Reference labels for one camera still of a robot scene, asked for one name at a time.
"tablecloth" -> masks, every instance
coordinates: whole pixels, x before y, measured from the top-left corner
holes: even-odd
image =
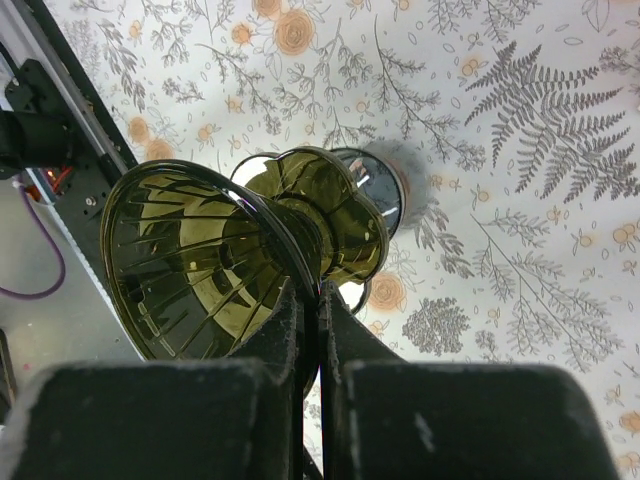
[[[428,208],[359,319],[409,360],[569,370],[637,477],[638,0],[48,6],[141,162],[415,151]],[[318,386],[305,405],[319,459]]]

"translucent olive green dripper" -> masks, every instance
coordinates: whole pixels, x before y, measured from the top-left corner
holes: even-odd
[[[246,188],[205,167],[127,172],[102,220],[112,297],[148,359],[224,356],[270,315],[287,277],[313,302],[322,282],[363,284],[389,247],[385,221],[332,153],[265,158]]]

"floral pattern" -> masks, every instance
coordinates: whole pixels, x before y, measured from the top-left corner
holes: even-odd
[[[413,152],[360,320],[409,360],[567,369],[640,475],[637,2],[48,4],[141,162]],[[319,459],[317,385],[305,406]]]

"red wire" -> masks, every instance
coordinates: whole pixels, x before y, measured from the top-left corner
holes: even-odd
[[[69,174],[71,173],[71,170],[73,170],[73,168],[71,168],[71,167],[65,168],[62,171],[62,173],[60,173],[60,176],[58,178],[56,178],[56,181],[53,182],[53,193],[58,193],[58,189],[60,188],[60,184],[64,181],[65,178],[67,178],[69,176]]]

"white tablecloth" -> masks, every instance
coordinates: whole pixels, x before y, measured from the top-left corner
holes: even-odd
[[[228,174],[300,144],[415,148],[430,209],[395,237],[360,319],[410,360],[571,371],[628,478],[640,468],[638,7],[50,0],[140,161]],[[319,402],[316,388],[316,456]]]

